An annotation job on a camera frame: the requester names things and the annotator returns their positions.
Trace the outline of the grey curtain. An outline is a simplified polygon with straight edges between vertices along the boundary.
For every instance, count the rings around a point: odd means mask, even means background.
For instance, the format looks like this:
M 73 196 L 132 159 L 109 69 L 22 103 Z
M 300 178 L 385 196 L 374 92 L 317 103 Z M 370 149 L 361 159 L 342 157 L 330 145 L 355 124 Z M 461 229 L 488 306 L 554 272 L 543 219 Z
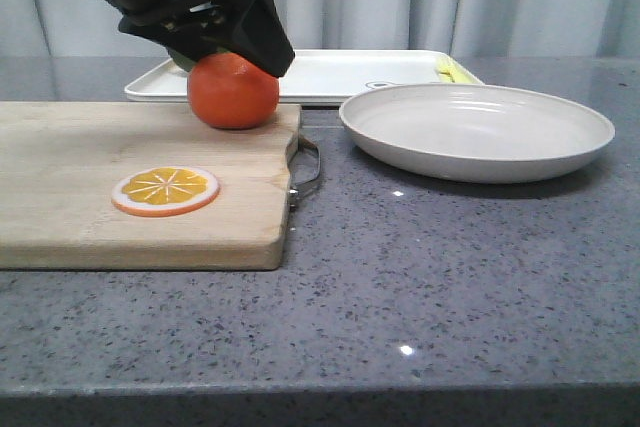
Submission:
M 275 0 L 299 49 L 635 57 L 639 0 Z M 104 0 L 1 0 L 5 56 L 161 56 Z

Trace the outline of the orange slice toy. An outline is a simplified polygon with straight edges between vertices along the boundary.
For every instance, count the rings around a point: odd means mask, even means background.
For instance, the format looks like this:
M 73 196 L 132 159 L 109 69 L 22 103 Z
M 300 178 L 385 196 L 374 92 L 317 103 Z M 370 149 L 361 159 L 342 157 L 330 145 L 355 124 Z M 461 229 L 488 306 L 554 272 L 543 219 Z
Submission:
M 120 211 L 140 217 L 168 217 L 198 210 L 213 202 L 220 183 L 212 173 L 196 167 L 162 166 L 132 174 L 111 192 Z

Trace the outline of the beige round plate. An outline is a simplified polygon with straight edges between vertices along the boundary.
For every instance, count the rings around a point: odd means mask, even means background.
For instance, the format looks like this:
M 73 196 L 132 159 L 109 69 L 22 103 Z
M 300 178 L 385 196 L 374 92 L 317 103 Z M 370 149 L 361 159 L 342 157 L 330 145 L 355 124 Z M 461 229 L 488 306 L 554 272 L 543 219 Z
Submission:
M 421 84 L 371 90 L 339 117 L 354 143 L 391 166 L 439 179 L 513 184 L 572 173 L 615 137 L 579 103 L 493 85 Z

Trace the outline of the orange mandarin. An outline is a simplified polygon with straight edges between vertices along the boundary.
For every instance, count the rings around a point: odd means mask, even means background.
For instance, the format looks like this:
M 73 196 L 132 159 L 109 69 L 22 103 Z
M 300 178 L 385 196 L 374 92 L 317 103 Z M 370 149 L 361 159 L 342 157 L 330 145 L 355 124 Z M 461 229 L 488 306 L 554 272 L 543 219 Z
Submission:
M 219 129 L 250 129 L 263 125 L 279 102 L 279 81 L 243 57 L 209 55 L 190 71 L 187 98 L 192 112 Z

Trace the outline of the dark green lime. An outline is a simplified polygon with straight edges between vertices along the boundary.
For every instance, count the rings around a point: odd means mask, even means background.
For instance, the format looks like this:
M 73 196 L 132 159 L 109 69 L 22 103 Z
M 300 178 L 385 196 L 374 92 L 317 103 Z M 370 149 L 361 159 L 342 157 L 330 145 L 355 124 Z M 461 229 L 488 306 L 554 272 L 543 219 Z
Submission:
M 202 58 L 200 54 L 191 48 L 174 49 L 167 47 L 166 50 L 176 66 L 187 73 L 189 73 Z

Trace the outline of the wooden cutting board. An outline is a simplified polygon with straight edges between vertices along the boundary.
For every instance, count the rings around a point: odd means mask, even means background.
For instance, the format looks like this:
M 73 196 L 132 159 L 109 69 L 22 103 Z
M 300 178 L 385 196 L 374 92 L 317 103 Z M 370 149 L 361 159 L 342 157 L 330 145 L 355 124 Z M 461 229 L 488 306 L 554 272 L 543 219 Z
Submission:
M 5 269 L 273 270 L 301 110 L 220 130 L 185 103 L 5 102 Z

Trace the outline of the yellow plastic fork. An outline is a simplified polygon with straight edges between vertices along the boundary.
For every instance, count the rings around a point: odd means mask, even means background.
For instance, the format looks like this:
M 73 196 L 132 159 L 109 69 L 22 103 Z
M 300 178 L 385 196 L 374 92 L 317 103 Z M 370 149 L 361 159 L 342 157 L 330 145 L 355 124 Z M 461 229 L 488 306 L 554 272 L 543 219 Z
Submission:
M 444 83 L 483 84 L 481 80 L 449 56 L 440 57 L 436 61 L 436 73 Z

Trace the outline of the white rectangular tray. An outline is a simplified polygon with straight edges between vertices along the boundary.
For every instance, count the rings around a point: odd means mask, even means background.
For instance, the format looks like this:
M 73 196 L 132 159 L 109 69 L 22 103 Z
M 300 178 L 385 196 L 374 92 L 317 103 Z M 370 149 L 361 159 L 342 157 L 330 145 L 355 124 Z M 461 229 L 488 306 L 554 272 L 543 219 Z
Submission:
M 444 83 L 429 50 L 300 49 L 283 78 L 280 99 L 304 106 L 338 106 L 361 92 L 393 85 Z M 144 102 L 187 99 L 188 73 L 166 60 L 124 88 L 127 98 Z

